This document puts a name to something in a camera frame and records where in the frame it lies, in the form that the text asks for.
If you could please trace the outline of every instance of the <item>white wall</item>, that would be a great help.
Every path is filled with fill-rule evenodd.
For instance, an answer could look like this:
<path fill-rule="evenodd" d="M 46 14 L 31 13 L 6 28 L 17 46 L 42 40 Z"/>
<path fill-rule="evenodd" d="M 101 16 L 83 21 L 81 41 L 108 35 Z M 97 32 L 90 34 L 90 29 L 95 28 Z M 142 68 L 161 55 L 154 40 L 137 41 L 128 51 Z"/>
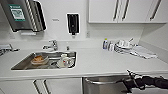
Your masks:
<path fill-rule="evenodd" d="M 9 24 L 0 23 L 0 42 L 39 42 L 56 39 L 58 41 L 86 41 L 104 38 L 110 40 L 134 38 L 138 43 L 144 24 L 89 24 L 88 0 L 39 0 L 42 5 L 47 29 L 36 36 L 21 36 L 12 32 Z M 80 33 L 75 39 L 68 33 L 67 13 L 79 13 Z"/>
<path fill-rule="evenodd" d="M 37 36 L 21 36 L 20 33 L 10 33 L 11 38 L 1 37 L 0 40 L 10 41 L 31 41 L 31 40 L 84 40 L 86 31 L 86 0 L 38 0 L 42 5 L 44 18 L 47 29 L 44 32 L 40 32 Z M 68 33 L 67 25 L 67 13 L 78 13 L 80 33 L 75 39 Z M 11 29 L 2 32 L 0 29 L 1 36 L 9 34 Z"/>
<path fill-rule="evenodd" d="M 146 24 L 139 44 L 168 63 L 168 24 Z"/>

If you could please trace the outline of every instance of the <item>soap dispenser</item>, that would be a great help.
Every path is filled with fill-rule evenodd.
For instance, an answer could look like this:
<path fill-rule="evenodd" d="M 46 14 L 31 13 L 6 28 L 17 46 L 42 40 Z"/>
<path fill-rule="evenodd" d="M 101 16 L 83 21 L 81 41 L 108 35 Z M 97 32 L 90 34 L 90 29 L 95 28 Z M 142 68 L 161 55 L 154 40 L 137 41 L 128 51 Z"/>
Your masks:
<path fill-rule="evenodd" d="M 67 18 L 69 33 L 72 33 L 72 35 L 76 35 L 76 33 L 79 33 L 79 15 L 67 14 Z"/>

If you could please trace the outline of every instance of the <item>stainless steel sink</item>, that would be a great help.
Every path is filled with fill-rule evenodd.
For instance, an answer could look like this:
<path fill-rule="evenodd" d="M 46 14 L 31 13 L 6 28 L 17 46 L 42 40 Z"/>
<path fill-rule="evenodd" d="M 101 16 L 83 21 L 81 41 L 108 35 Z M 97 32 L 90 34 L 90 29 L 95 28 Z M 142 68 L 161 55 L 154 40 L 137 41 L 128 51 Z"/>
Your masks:
<path fill-rule="evenodd" d="M 70 57 L 74 60 L 74 64 L 68 68 L 73 68 L 76 62 L 76 52 L 38 52 L 38 53 L 31 53 L 17 65 L 11 68 L 11 70 L 29 70 L 29 69 L 60 69 L 57 66 L 57 61 L 60 60 L 62 54 L 67 54 L 67 57 Z M 45 65 L 32 65 L 31 60 L 34 59 L 35 56 L 42 55 L 48 56 L 49 61 Z"/>

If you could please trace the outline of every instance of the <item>faucet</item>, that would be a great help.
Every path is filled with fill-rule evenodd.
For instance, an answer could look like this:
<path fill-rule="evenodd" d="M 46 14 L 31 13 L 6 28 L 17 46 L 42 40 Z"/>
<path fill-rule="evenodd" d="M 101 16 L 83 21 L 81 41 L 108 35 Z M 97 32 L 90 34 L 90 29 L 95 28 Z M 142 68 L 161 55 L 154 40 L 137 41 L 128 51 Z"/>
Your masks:
<path fill-rule="evenodd" d="M 49 42 L 53 42 L 51 46 L 44 46 L 43 49 L 54 48 L 54 51 L 58 50 L 57 41 L 51 40 Z"/>

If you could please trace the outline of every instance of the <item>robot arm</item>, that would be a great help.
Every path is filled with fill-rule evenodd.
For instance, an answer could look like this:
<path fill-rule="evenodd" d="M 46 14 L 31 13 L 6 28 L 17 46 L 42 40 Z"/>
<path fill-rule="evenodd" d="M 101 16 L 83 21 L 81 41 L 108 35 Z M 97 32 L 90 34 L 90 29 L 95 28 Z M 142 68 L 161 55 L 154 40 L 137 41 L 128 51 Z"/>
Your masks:
<path fill-rule="evenodd" d="M 145 86 L 155 86 L 160 89 L 168 89 L 168 80 L 164 79 L 163 77 L 157 78 L 157 77 L 150 77 L 150 76 L 142 76 L 136 73 L 133 73 L 131 71 L 129 72 L 129 79 L 121 79 L 118 82 L 123 82 L 125 87 L 127 88 L 126 91 L 122 91 L 125 93 L 132 93 L 132 88 L 139 88 L 140 90 L 145 90 Z M 142 78 L 136 78 L 135 76 L 139 75 L 142 76 Z"/>

